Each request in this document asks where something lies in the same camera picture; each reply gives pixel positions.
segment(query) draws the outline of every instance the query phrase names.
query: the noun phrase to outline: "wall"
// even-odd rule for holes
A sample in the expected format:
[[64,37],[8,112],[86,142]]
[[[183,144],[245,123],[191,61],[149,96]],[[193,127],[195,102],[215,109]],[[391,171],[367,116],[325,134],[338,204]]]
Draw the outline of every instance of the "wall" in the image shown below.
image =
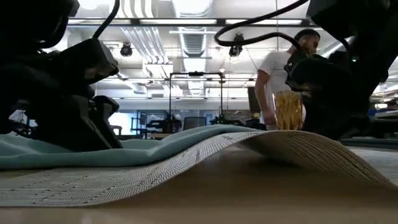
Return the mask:
[[[120,110],[168,110],[168,100],[117,100]],[[177,110],[218,110],[220,100],[173,100],[172,108]],[[223,108],[229,110],[248,110],[248,100],[223,101]]]

